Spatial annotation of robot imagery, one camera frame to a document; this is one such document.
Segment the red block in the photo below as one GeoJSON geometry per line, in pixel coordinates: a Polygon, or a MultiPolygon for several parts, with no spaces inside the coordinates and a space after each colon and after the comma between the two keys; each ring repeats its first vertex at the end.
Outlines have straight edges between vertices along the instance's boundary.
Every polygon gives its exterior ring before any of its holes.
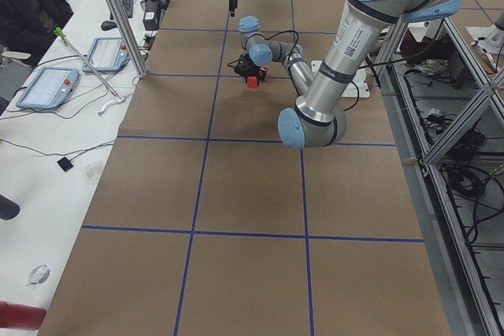
{"type": "Polygon", "coordinates": [[[248,76],[246,78],[246,85],[251,89],[258,89],[260,86],[261,80],[256,76],[248,76]]]}
{"type": "Polygon", "coordinates": [[[266,67],[260,67],[258,69],[257,78],[259,82],[265,82],[267,80],[268,69],[266,67]]]}

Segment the black power adapter box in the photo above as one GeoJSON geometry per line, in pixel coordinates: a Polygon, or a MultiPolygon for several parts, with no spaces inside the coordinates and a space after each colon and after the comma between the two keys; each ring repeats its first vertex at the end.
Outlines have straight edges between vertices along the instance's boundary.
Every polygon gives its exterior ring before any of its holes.
{"type": "Polygon", "coordinates": [[[143,26],[146,31],[156,31],[159,27],[159,5],[157,1],[144,3],[143,26]]]}

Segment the black computer mouse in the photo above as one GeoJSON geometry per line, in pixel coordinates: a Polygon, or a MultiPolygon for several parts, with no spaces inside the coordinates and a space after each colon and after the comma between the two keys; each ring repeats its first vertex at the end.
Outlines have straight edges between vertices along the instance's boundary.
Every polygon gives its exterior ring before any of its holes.
{"type": "Polygon", "coordinates": [[[101,29],[103,31],[110,31],[117,27],[117,24],[112,20],[105,20],[101,24],[101,29]]]}

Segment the teach pendant far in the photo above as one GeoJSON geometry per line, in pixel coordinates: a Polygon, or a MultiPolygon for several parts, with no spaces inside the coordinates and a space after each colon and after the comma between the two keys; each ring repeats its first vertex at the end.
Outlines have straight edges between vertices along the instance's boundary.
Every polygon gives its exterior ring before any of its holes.
{"type": "Polygon", "coordinates": [[[120,37],[95,38],[86,59],[100,73],[117,72],[129,59],[127,47],[120,37]]]}

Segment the teach pendant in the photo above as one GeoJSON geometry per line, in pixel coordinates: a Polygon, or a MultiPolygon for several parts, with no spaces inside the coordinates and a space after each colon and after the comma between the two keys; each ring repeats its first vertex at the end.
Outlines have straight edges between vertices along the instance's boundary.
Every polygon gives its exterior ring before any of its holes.
{"type": "Polygon", "coordinates": [[[120,37],[95,38],[86,59],[100,73],[117,72],[129,59],[127,47],[120,37]]]}
{"type": "Polygon", "coordinates": [[[75,68],[42,68],[16,106],[20,109],[55,109],[71,94],[79,78],[80,72],[75,68]]]}

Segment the green tipped grabber stick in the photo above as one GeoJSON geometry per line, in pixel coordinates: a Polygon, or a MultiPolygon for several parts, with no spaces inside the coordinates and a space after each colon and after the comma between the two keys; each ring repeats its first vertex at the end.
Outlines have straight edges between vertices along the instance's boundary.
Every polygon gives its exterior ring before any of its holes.
{"type": "Polygon", "coordinates": [[[119,105],[126,102],[128,96],[121,96],[108,82],[104,79],[101,73],[93,66],[93,64],[79,52],[79,50],[74,46],[74,44],[66,37],[65,33],[61,28],[55,28],[54,34],[59,37],[62,42],[68,46],[81,60],[82,62],[91,70],[94,76],[100,80],[100,82],[106,87],[106,89],[112,94],[113,100],[106,102],[98,111],[98,115],[102,116],[108,108],[113,105],[119,105]]]}

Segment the teach pendant near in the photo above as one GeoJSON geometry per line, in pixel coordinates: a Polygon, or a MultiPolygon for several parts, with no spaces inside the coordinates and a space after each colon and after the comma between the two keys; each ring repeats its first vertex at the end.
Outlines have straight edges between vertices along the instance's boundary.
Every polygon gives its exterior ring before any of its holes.
{"type": "Polygon", "coordinates": [[[20,109],[55,109],[71,94],[79,78],[80,72],[75,68],[42,68],[16,106],[20,109]]]}

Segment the person in black jacket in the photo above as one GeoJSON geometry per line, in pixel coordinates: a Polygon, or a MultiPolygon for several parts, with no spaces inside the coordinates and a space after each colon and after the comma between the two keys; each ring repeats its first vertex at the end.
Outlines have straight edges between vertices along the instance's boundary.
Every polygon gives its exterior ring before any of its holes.
{"type": "Polygon", "coordinates": [[[29,54],[26,65],[37,65],[73,16],[66,0],[1,0],[1,44],[29,54]]]}

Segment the small black square pad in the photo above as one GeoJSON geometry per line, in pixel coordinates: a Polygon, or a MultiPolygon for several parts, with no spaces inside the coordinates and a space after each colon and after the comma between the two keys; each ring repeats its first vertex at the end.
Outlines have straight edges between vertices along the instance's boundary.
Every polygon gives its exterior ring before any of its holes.
{"type": "Polygon", "coordinates": [[[67,157],[60,158],[57,161],[57,164],[63,172],[68,172],[70,169],[74,167],[73,163],[67,157]]]}

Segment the red object bottom left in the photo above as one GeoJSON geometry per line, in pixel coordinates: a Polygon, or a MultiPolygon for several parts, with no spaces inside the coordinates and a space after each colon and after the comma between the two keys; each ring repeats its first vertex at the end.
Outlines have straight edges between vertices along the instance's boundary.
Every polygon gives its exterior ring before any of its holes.
{"type": "Polygon", "coordinates": [[[1,301],[1,328],[38,330],[46,316],[46,309],[1,301]]]}

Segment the aluminium frame post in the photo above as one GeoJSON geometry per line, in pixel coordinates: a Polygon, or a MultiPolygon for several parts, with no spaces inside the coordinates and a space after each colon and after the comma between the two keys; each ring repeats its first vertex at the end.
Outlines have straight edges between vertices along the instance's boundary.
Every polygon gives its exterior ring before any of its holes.
{"type": "Polygon", "coordinates": [[[135,67],[137,76],[142,79],[147,74],[146,64],[140,53],[133,30],[129,24],[126,12],[120,0],[106,0],[110,12],[117,23],[120,35],[127,47],[132,64],[135,67]]]}

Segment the aluminium frame rack right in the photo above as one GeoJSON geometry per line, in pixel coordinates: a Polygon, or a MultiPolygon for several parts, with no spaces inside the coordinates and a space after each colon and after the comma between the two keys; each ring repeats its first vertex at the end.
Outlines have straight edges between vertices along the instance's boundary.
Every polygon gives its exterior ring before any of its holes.
{"type": "Polygon", "coordinates": [[[503,332],[501,8],[390,27],[372,56],[450,332],[503,332]]]}

